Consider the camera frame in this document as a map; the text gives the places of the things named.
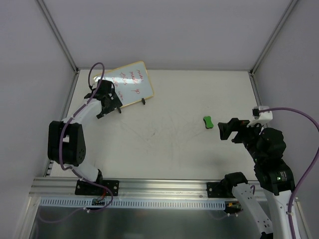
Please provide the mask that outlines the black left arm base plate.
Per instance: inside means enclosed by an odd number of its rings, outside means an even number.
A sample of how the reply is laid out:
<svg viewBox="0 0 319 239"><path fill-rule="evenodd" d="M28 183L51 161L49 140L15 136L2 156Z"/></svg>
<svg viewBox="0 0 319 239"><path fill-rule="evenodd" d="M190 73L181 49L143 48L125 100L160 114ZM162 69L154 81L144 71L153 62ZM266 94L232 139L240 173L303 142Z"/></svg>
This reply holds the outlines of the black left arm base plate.
<svg viewBox="0 0 319 239"><path fill-rule="evenodd" d="M118 195L119 191L119 184L118 180L103 180L102 185L107 187L113 194L113 196ZM104 193L104 188L99 186L94 186L88 182L83 180L78 180L75 188L75 195L80 196L102 196Z"/></svg>

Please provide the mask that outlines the green whiteboard eraser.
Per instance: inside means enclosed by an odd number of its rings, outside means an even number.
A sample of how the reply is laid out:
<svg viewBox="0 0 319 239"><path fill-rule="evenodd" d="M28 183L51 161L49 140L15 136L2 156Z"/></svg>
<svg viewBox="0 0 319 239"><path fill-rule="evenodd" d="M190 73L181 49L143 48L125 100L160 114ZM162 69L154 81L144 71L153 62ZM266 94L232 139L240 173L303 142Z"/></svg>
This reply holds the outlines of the green whiteboard eraser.
<svg viewBox="0 0 319 239"><path fill-rule="evenodd" d="M206 129L213 129L214 128L214 124L212 122L211 116L204 116L203 121L204 121Z"/></svg>

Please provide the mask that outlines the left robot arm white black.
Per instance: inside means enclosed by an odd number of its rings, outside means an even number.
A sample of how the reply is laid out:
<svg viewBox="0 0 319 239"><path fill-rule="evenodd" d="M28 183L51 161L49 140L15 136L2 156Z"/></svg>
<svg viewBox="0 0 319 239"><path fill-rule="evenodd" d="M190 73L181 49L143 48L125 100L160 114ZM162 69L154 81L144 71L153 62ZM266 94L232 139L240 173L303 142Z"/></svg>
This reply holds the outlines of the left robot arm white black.
<svg viewBox="0 0 319 239"><path fill-rule="evenodd" d="M122 102L116 94L115 84L99 80L97 87L88 93L80 107L61 121L49 124L47 156L58 163L63 171L72 171L93 195L104 189L100 169L89 163L84 137L84 127L93 120L117 110Z"/></svg>

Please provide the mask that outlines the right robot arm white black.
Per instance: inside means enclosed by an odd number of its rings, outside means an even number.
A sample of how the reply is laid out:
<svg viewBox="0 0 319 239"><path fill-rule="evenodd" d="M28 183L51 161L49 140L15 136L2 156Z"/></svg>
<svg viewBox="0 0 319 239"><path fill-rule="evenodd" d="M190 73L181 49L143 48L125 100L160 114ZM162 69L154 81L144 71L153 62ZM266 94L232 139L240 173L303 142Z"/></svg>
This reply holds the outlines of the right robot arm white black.
<svg viewBox="0 0 319 239"><path fill-rule="evenodd" d="M235 197L260 239L297 239L298 227L294 226L295 209L292 193L295 181L290 167L283 160L286 149L283 133L274 128L248 120L232 118L218 123L221 140L227 140L231 133L236 136L233 143L244 145L254 161L255 176L266 196L270 216L261 208L248 181L242 172L226 174L221 181L223 193Z"/></svg>

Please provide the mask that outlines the small whiteboard with yellow frame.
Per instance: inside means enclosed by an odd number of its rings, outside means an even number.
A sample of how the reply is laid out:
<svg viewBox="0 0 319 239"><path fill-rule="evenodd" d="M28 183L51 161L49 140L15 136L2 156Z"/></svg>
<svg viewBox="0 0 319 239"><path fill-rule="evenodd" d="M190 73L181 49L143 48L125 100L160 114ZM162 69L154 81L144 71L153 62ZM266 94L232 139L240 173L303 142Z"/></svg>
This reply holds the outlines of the small whiteboard with yellow frame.
<svg viewBox="0 0 319 239"><path fill-rule="evenodd" d="M105 72L103 80L113 82L122 107L154 96L153 86L143 61L109 70Z"/></svg>

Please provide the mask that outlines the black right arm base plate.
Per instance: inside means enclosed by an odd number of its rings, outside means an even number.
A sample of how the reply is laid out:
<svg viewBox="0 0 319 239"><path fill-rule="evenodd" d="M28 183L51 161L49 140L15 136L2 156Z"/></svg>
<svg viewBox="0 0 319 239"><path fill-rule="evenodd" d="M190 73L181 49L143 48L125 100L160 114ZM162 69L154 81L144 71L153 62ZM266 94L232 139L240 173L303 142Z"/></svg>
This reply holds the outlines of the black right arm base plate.
<svg viewBox="0 0 319 239"><path fill-rule="evenodd" d="M235 198L231 190L223 186L222 182L207 182L206 191L208 198Z"/></svg>

